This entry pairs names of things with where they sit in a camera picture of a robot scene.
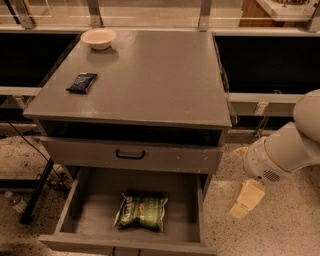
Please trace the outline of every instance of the drawer handle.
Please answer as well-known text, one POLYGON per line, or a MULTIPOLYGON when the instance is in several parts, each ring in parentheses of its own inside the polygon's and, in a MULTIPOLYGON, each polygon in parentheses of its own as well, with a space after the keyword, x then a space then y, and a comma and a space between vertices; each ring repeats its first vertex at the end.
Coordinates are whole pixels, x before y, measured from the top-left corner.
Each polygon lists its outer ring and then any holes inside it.
POLYGON ((126 155, 125 153, 121 153, 120 149, 116 150, 116 156, 120 159, 130 159, 130 160, 141 160, 142 158, 144 158, 144 155, 146 154, 146 152, 144 150, 142 150, 142 152, 140 153, 140 155, 137 156, 131 156, 131 155, 126 155))
MULTIPOLYGON (((140 256, 140 255, 141 255, 141 249, 138 250, 137 256, 140 256)), ((112 248, 112 255, 111 256, 116 256, 116 247, 112 248)))

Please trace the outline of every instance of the open drawer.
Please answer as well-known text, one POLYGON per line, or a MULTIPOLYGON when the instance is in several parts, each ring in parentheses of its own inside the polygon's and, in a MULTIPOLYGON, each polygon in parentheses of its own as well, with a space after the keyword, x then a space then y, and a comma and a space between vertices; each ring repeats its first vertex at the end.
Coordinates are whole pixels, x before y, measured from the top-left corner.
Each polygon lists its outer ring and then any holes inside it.
POLYGON ((54 235, 40 241, 56 251, 112 256, 215 255, 203 243, 203 198, 196 174, 80 168, 54 235), (114 220, 122 193, 165 193, 164 231, 119 230, 114 220))
POLYGON ((64 166, 214 174, 222 157, 221 147, 50 137, 42 142, 64 166))

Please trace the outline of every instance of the green snack bag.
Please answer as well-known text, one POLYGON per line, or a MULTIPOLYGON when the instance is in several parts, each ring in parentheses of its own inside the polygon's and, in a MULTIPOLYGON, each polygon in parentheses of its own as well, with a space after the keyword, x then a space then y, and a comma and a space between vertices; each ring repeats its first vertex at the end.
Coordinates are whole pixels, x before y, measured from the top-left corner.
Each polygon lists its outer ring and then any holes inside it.
POLYGON ((131 192, 124 195, 114 225, 119 228, 140 226, 163 231, 164 206, 168 198, 160 194, 131 192))

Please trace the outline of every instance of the bowl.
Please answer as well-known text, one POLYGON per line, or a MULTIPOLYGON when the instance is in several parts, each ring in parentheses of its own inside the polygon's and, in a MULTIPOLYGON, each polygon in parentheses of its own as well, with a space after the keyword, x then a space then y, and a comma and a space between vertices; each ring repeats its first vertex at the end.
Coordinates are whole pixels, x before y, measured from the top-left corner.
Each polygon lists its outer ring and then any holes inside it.
POLYGON ((81 41, 89 44, 95 50, 107 49, 115 38, 116 33, 106 28, 90 29, 81 35, 81 41))

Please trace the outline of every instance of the speckled floor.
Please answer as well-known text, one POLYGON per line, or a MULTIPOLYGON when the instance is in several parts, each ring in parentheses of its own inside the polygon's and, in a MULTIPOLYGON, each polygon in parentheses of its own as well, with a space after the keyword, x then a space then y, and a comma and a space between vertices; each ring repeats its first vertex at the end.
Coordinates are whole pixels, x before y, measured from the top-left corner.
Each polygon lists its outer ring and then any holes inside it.
MULTIPOLYGON (((20 131, 30 126, 18 126, 20 131)), ((45 166, 39 154, 0 123, 0 176, 34 178, 45 166)), ((43 152, 37 136, 27 137, 43 152)), ((305 168, 293 179, 266 188, 262 202, 242 220, 229 214, 247 179, 234 150, 255 140, 253 131, 231 130, 217 175, 205 198, 206 243, 218 256, 320 255, 320 168, 305 168)), ((28 198, 30 192, 23 192, 28 198)), ((54 252, 38 241, 52 234, 65 202, 64 194, 46 186, 34 210, 34 221, 21 225, 18 215, 0 195, 1 256, 83 256, 54 252)))

